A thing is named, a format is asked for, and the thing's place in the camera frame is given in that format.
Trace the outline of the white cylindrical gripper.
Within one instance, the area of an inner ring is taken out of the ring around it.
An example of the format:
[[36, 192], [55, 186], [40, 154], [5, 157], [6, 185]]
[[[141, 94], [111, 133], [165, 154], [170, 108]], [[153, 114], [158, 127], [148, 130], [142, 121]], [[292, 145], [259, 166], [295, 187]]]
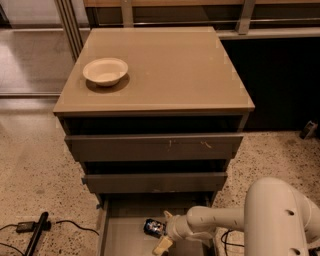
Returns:
[[185, 215], [173, 216], [167, 210], [163, 213], [166, 219], [166, 232], [168, 236], [162, 236], [159, 239], [157, 245], [152, 250], [154, 256], [161, 256], [173, 245], [174, 241], [186, 239], [193, 235]]

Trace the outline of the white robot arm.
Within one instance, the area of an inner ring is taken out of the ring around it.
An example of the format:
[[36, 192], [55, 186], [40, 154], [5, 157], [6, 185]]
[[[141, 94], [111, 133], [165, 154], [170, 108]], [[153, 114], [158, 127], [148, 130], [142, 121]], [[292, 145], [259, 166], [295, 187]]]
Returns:
[[320, 209], [288, 183], [272, 177], [255, 181], [242, 208], [194, 206], [184, 215], [166, 213], [166, 228], [153, 249], [156, 256], [174, 242], [208, 240], [223, 227], [244, 233], [244, 256], [309, 256], [320, 238]]

